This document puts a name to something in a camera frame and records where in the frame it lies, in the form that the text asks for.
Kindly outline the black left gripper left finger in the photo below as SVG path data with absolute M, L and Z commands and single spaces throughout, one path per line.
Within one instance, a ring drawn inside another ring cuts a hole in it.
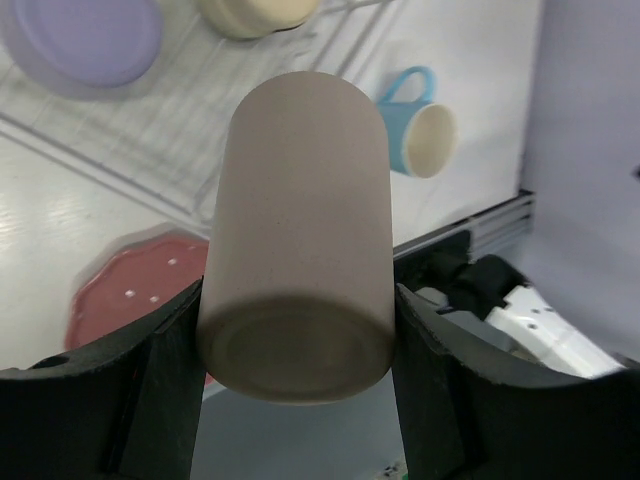
M 83 347 L 1 372 L 4 479 L 187 479 L 201 284 Z

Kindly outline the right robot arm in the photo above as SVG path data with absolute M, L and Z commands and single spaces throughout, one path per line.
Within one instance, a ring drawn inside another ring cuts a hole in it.
M 452 248 L 398 259 L 396 279 L 450 323 L 554 371 L 598 378 L 625 366 L 573 326 L 512 264 Z

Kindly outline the light blue mug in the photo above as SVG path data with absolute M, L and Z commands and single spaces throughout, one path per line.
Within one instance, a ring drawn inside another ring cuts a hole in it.
M 412 76 L 423 81 L 412 101 L 397 101 L 396 94 Z M 434 101 L 436 77 L 426 66 L 401 72 L 377 102 L 384 120 L 390 169 L 409 177 L 428 179 L 438 175 L 455 151 L 458 128 L 454 113 Z

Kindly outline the beige cup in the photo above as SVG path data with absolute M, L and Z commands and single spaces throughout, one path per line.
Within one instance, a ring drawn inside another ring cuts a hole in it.
M 274 403 L 346 399 L 390 369 L 387 133 L 353 84 L 291 72 L 236 108 L 196 339 L 216 381 Z

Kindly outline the lavender cup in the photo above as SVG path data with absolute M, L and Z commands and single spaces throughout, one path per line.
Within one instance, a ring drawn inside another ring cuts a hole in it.
M 137 97 L 153 79 L 164 17 L 155 1 L 3 1 L 1 43 L 23 74 L 71 99 Z

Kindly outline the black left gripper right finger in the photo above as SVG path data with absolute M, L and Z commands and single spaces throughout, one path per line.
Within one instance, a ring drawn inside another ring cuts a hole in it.
M 506 353 L 395 291 L 393 382 L 412 479 L 635 479 L 639 374 L 581 379 Z

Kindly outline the small metal cup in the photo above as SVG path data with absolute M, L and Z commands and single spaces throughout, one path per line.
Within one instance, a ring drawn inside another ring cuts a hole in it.
M 202 0 L 202 17 L 221 35 L 234 40 L 264 38 L 303 25 L 319 0 Z

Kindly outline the pink polka dot plate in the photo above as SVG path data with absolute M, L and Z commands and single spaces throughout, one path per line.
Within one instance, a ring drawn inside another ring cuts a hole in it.
M 170 224 L 121 236 L 76 276 L 64 347 L 73 350 L 166 304 L 195 281 L 208 241 Z

